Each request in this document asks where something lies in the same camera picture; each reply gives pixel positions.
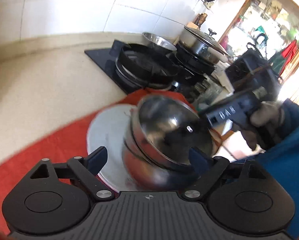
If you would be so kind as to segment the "gloved right hand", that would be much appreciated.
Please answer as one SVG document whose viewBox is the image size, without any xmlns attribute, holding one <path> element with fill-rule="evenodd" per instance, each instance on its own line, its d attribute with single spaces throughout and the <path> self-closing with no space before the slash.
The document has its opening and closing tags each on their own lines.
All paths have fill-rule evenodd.
<svg viewBox="0 0 299 240">
<path fill-rule="evenodd" d="M 280 101 L 264 101 L 250 117 L 249 122 L 253 128 L 243 129 L 238 124 L 232 124 L 232 131 L 240 131 L 243 139 L 251 150 L 260 146 L 269 150 L 282 141 L 278 128 L 283 124 L 285 113 Z"/>
</svg>

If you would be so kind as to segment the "blue sleeved forearm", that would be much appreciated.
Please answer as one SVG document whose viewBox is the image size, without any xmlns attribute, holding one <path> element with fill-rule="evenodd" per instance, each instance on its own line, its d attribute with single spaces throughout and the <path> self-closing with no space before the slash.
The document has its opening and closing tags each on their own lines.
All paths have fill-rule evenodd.
<svg viewBox="0 0 299 240">
<path fill-rule="evenodd" d="M 296 212 L 288 233 L 299 237 L 299 106 L 291 100 L 285 100 L 281 109 L 285 117 L 276 130 L 282 140 L 256 160 L 288 192 L 295 203 Z"/>
</svg>

